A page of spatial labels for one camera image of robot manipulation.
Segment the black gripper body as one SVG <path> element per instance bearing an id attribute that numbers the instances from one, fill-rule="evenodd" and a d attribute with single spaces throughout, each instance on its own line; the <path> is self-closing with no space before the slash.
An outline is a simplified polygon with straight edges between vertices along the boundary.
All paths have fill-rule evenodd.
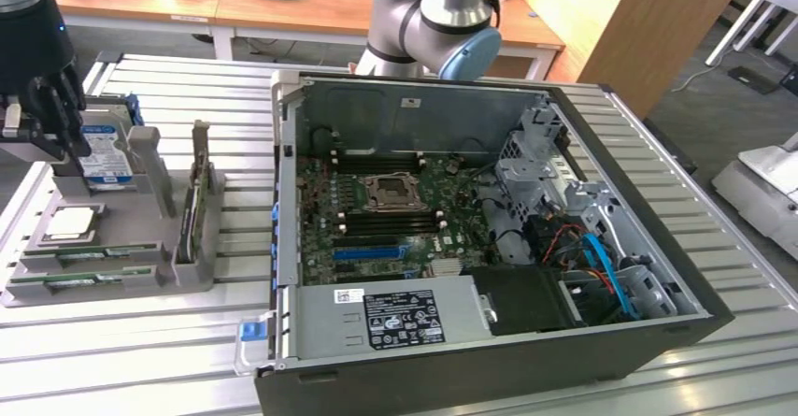
<path id="1" fill-rule="evenodd" d="M 65 75 L 80 94 L 73 63 L 75 50 L 56 0 L 39 0 L 1 14 L 1 93 L 21 94 L 36 78 Z"/>

